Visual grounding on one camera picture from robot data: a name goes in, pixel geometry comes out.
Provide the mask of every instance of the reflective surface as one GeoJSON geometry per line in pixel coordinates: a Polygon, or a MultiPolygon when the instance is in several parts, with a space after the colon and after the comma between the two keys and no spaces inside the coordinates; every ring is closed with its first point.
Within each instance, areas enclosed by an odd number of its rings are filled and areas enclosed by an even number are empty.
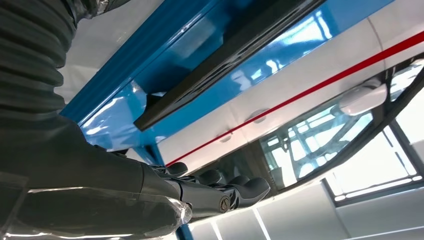
{"type": "Polygon", "coordinates": [[[30,189],[16,210],[3,240],[157,239],[192,218],[176,199],[91,187],[30,189]]]}
{"type": "Polygon", "coordinates": [[[336,202],[412,182],[420,175],[389,126],[326,180],[336,202]]]}
{"type": "MultiPolygon", "coordinates": [[[[216,3],[216,0],[164,0],[62,110],[61,114],[80,124],[87,121],[103,105],[111,101],[119,91],[123,91],[123,88],[135,76],[146,70],[146,66],[150,65],[151,68],[148,69],[155,69],[155,64],[151,63],[158,56],[164,54],[167,48],[183,36],[216,3]]],[[[99,17],[106,18],[108,13],[99,17]]],[[[107,29],[110,26],[107,22],[103,22],[103,24],[101,27],[91,30],[94,33],[100,31],[96,34],[101,35],[101,29],[107,29]]]]}
{"type": "MultiPolygon", "coordinates": [[[[338,0],[326,1],[190,104],[169,115],[146,132],[139,132],[133,125],[133,122],[144,111],[144,103],[133,102],[138,101],[139,97],[134,96],[135,93],[132,92],[131,86],[125,85],[116,95],[113,95],[114,92],[107,93],[108,96],[112,95],[113,97],[106,98],[107,101],[100,105],[97,102],[93,106],[92,103],[99,100],[100,96],[106,96],[106,89],[110,89],[112,83],[116,84],[117,81],[133,80],[145,93],[164,92],[172,88],[222,44],[223,34],[228,23],[237,15],[237,11],[228,11],[228,9],[241,11],[250,2],[240,0],[205,4],[205,2],[196,1],[196,4],[199,4],[196,9],[198,11],[201,9],[199,15],[192,18],[186,27],[181,28],[179,34],[169,38],[167,44],[161,45],[161,51],[157,50],[155,55],[150,55],[145,60],[142,60],[140,55],[137,61],[135,58],[132,61],[124,61],[128,63],[128,66],[122,66],[119,71],[115,69],[111,72],[112,63],[122,63],[124,56],[126,58],[124,50],[128,51],[128,55],[133,56],[138,48],[145,47],[145,45],[135,45],[129,48],[125,44],[121,48],[122,51],[120,49],[108,62],[109,68],[102,68],[93,81],[78,94],[85,96],[84,99],[75,97],[62,111],[62,114],[80,123],[84,134],[90,135],[88,138],[90,143],[107,149],[111,149],[107,146],[118,150],[139,144],[156,144],[262,82],[284,66],[313,51],[392,1],[358,0],[343,4],[338,0]],[[96,85],[100,79],[103,83],[108,84],[104,89],[96,85]],[[119,102],[125,103],[127,106],[116,104],[117,98],[120,98],[119,102]],[[90,106],[93,115],[87,114],[90,106]],[[107,111],[101,111],[104,106],[108,106],[107,111]],[[108,129],[115,133],[121,132],[120,129],[125,129],[125,131],[120,134],[109,134],[107,139],[100,131],[88,134],[98,129],[102,129],[103,132],[108,129]]],[[[158,11],[164,11],[166,6],[170,8],[170,4],[165,1],[158,11]]]]}
{"type": "Polygon", "coordinates": [[[90,144],[116,151],[140,146],[147,141],[148,132],[140,132],[128,121],[129,116],[136,118],[143,113],[146,94],[135,81],[124,89],[81,126],[90,144]]]}
{"type": "Polygon", "coordinates": [[[424,140],[423,103],[424,90],[421,90],[396,117],[396,121],[411,144],[424,140]]]}
{"type": "Polygon", "coordinates": [[[373,120],[370,111],[344,114],[338,101],[301,115],[260,140],[278,189],[297,183],[331,161],[373,120]]]}
{"type": "Polygon", "coordinates": [[[390,100],[394,102],[411,85],[424,67],[424,59],[415,60],[410,66],[394,73],[390,86],[390,100]]]}

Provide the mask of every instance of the window frame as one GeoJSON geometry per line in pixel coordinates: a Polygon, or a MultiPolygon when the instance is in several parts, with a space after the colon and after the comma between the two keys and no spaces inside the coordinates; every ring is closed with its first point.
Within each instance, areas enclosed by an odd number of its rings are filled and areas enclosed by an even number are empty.
{"type": "MultiPolygon", "coordinates": [[[[312,172],[307,174],[306,176],[300,178],[296,183],[289,185],[287,187],[284,187],[283,189],[280,189],[277,191],[277,195],[285,193],[287,191],[290,191],[295,188],[299,188],[301,186],[304,186],[312,181],[317,180],[324,180],[324,185],[327,186],[328,192],[330,195],[333,195],[333,192],[328,187],[328,183],[325,181],[325,175],[330,172],[332,169],[334,169],[337,166],[340,166],[347,162],[353,155],[355,155],[359,150],[361,150],[363,147],[365,147],[366,144],[368,144],[372,139],[374,139],[380,132],[384,130],[385,127],[391,126],[392,122],[396,120],[396,116],[408,105],[408,103],[414,98],[414,96],[424,88],[424,68],[419,72],[419,74],[416,76],[414,81],[397,97],[395,101],[391,101],[390,98],[390,89],[391,89],[391,81],[392,76],[395,72],[397,72],[399,69],[407,68],[412,62],[414,62],[416,59],[422,59],[424,58],[424,52],[420,53],[414,57],[411,57],[401,63],[396,64],[395,66],[384,70],[371,78],[378,78],[387,86],[387,98],[386,101],[372,109],[372,121],[356,136],[355,139],[353,139],[350,143],[348,143],[331,161],[328,161],[325,165],[318,167],[314,169],[312,172]]],[[[288,136],[288,126],[296,125],[300,122],[303,122],[307,120],[308,118],[312,117],[318,108],[322,108],[323,105],[326,105],[327,103],[331,102],[338,96],[328,100],[324,104],[321,104],[319,106],[316,106],[309,110],[308,112],[304,113],[303,115],[285,123],[283,126],[279,127],[276,131],[281,131],[281,129],[285,129],[287,131],[288,136]]],[[[262,141],[263,138],[270,137],[272,134],[275,135],[275,131],[267,134],[266,136],[261,137],[257,141],[262,141]]],[[[422,166],[418,161],[420,160],[418,158],[418,155],[414,152],[415,150],[412,149],[410,146],[410,149],[405,149],[404,146],[405,142],[402,142],[401,147],[405,151],[405,154],[410,159],[412,165],[416,168],[416,170],[421,173],[421,175],[424,175],[424,166],[422,166]]],[[[415,189],[418,187],[424,186],[424,178],[418,181],[411,182],[409,184],[403,184],[400,186],[394,186],[385,188],[379,191],[371,192],[362,194],[360,196],[349,198],[348,200],[343,201],[334,201],[333,196],[333,202],[337,206],[341,205],[347,205],[351,203],[356,203],[360,201],[364,201],[371,198],[377,198],[383,195],[389,195],[393,193],[403,192],[409,189],[415,189]]]]}

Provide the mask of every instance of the white door handle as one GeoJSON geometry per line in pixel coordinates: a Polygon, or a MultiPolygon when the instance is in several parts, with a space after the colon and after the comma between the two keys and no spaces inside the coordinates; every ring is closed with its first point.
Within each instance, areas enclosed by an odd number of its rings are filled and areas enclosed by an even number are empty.
{"type": "Polygon", "coordinates": [[[224,136],[223,138],[221,138],[219,141],[221,143],[226,143],[226,142],[228,142],[231,139],[232,136],[233,136],[233,133],[230,133],[230,134],[224,136]]]}
{"type": "MultiPolygon", "coordinates": [[[[256,116],[258,116],[258,115],[260,115],[260,114],[262,114],[262,113],[264,113],[264,112],[266,112],[266,111],[268,111],[269,110],[269,108],[262,108],[262,109],[258,109],[258,110],[256,110],[256,111],[254,111],[254,112],[252,112],[250,115],[249,115],[249,117],[244,121],[244,122],[247,122],[247,121],[249,121],[249,120],[251,120],[251,119],[253,119],[254,117],[256,117],[256,116]]],[[[255,124],[260,124],[260,123],[262,123],[263,121],[265,121],[265,119],[267,119],[267,116],[265,115],[265,116],[263,116],[263,117],[260,117],[260,118],[258,118],[258,119],[256,119],[256,120],[254,120],[253,122],[255,123],[255,124]]]]}

